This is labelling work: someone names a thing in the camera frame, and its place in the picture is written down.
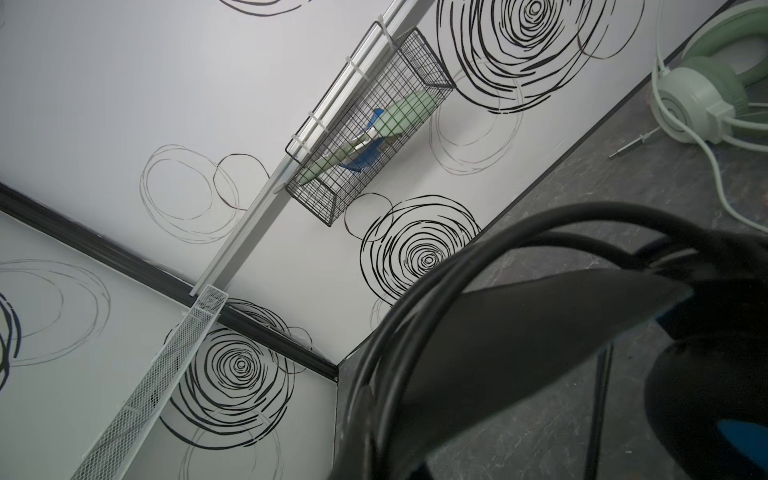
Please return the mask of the black gaming headphones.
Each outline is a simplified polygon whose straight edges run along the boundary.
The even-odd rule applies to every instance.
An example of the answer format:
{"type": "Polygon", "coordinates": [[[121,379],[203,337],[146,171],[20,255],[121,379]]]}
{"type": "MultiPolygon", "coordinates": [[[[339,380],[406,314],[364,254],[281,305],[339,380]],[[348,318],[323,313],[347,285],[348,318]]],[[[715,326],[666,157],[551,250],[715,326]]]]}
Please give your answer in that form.
{"type": "Polygon", "coordinates": [[[585,475],[597,474],[613,341],[671,344],[643,389],[656,438],[693,479],[767,475],[767,240],[621,202],[567,205],[421,277],[372,334],[334,479],[427,479],[430,453],[597,362],[585,475]]]}

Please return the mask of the mint green headphones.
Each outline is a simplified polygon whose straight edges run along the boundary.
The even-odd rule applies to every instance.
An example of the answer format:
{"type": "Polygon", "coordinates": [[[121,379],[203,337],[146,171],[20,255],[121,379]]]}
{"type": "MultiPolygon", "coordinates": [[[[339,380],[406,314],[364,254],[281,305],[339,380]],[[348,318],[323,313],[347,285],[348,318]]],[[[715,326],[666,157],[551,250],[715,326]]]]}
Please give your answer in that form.
{"type": "Polygon", "coordinates": [[[678,67],[652,74],[651,110],[670,137],[696,138],[760,151],[740,139],[767,134],[767,105],[746,88],[767,79],[767,3],[747,1],[706,22],[686,45],[678,67]]]}

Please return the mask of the blue tool in basket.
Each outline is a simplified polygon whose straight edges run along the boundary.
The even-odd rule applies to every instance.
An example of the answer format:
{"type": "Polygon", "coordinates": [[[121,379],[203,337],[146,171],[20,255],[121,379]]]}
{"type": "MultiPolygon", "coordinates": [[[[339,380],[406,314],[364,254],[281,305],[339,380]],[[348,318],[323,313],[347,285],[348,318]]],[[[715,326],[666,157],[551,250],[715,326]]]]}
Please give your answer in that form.
{"type": "Polygon", "coordinates": [[[377,137],[372,131],[375,122],[383,112],[384,110],[380,108],[373,111],[373,116],[363,132],[363,139],[354,148],[351,156],[341,162],[340,166],[342,168],[354,172],[361,172],[378,159],[380,155],[379,146],[384,139],[377,137]]]}

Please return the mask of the green brush in basket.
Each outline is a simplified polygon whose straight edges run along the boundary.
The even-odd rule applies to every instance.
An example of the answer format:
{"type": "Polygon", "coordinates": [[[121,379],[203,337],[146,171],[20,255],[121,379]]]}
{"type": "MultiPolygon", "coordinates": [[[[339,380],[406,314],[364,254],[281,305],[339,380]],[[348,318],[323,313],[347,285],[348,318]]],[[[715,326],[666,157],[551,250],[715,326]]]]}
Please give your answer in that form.
{"type": "Polygon", "coordinates": [[[438,98],[430,92],[419,91],[391,103],[356,138],[342,143],[327,156],[306,167],[298,177],[306,185],[339,164],[357,160],[379,140],[390,140],[425,121],[436,109],[438,98]]]}

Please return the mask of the white mesh wall shelf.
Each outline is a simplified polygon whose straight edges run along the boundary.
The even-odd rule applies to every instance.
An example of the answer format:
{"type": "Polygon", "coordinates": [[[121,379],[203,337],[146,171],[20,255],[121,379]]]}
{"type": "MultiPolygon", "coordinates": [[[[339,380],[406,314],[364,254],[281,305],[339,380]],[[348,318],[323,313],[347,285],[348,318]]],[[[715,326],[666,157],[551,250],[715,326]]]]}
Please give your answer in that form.
{"type": "Polygon", "coordinates": [[[74,479],[125,476],[227,300],[228,294],[212,285],[205,286],[197,295],[153,358],[147,373],[82,457],[72,474],[74,479]]]}

